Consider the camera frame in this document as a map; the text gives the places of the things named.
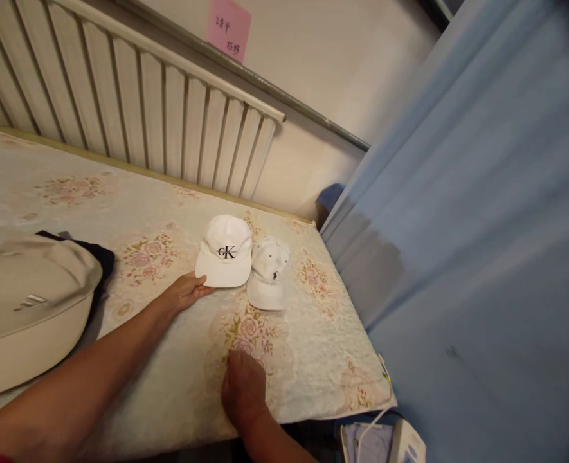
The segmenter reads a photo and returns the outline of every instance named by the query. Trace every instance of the white radiator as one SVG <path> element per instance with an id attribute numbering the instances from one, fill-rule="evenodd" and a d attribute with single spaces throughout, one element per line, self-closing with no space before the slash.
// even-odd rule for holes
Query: white radiator
<path id="1" fill-rule="evenodd" d="M 283 121 L 81 0 L 0 0 L 0 126 L 252 199 Z"/>

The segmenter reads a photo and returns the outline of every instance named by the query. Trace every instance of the white baseball cap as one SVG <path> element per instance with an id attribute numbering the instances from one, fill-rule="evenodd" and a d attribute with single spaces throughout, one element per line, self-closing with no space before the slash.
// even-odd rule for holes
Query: white baseball cap
<path id="1" fill-rule="evenodd" d="M 241 286 L 250 274 L 251 252 L 252 233 L 248 224 L 232 215 L 216 215 L 201 240 L 196 276 L 207 275 L 206 286 Z"/>
<path id="2" fill-rule="evenodd" d="M 252 306 L 270 311 L 286 308 L 282 277 L 290 254 L 289 247 L 272 236 L 254 245 L 252 271 L 246 289 Z"/>
<path id="3" fill-rule="evenodd" d="M 102 277 L 99 262 L 70 240 L 7 235 L 0 243 L 0 392 L 70 353 Z"/>

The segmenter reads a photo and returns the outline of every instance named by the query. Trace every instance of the white cable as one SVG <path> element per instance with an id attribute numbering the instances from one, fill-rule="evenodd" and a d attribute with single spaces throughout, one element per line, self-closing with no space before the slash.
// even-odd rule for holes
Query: white cable
<path id="1" fill-rule="evenodd" d="M 387 401 L 389 402 L 392 397 L 393 397 L 393 386 L 392 386 L 392 379 L 389 376 L 389 371 L 387 371 L 387 366 L 385 365 L 385 360 L 383 359 L 383 356 L 380 354 L 377 354 L 379 356 L 379 359 L 381 360 L 381 366 L 383 367 L 383 372 L 385 373 L 385 376 L 387 377 L 387 381 L 389 381 L 389 399 L 387 399 Z M 378 422 L 379 419 L 381 419 L 383 417 L 383 415 L 385 413 L 387 413 L 387 411 L 390 409 L 391 407 L 388 406 L 387 408 L 385 408 L 384 410 L 381 410 L 381 413 L 379 413 L 377 415 L 377 417 L 372 420 L 372 422 L 370 423 L 370 425 L 364 430 L 363 433 L 361 433 L 361 435 L 359 436 L 359 441 L 357 444 L 357 461 L 356 463 L 361 463 L 361 442 L 364 438 L 364 436 L 366 435 L 366 433 L 368 431 L 370 431 Z"/>

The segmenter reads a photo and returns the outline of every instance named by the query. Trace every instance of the cap brim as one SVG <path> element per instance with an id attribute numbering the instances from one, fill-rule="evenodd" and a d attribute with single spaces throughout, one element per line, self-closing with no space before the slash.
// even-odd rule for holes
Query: cap brim
<path id="1" fill-rule="evenodd" d="M 213 255 L 199 252 L 194 273 L 197 277 L 207 275 L 205 286 L 210 287 L 237 287 L 248 281 L 252 268 L 252 256 L 234 259 L 233 262 L 223 262 Z"/>
<path id="2" fill-rule="evenodd" d="M 93 293 L 69 309 L 0 338 L 0 392 L 44 373 L 62 361 L 80 339 Z"/>
<path id="3" fill-rule="evenodd" d="M 250 273 L 246 287 L 248 302 L 253 307 L 267 311 L 280 311 L 286 308 L 284 286 L 267 284 L 258 279 L 254 272 Z"/>

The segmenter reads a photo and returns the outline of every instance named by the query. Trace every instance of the white wall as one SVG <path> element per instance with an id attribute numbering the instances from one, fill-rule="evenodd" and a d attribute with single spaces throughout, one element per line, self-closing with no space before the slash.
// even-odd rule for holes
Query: white wall
<path id="1" fill-rule="evenodd" d="M 206 38 L 208 0 L 142 1 Z M 369 143 L 438 39 L 415 0 L 237 3 L 252 13 L 244 65 Z M 314 217 L 318 193 L 346 183 L 363 153 L 263 99 L 289 118 L 276 131 L 254 200 Z"/>

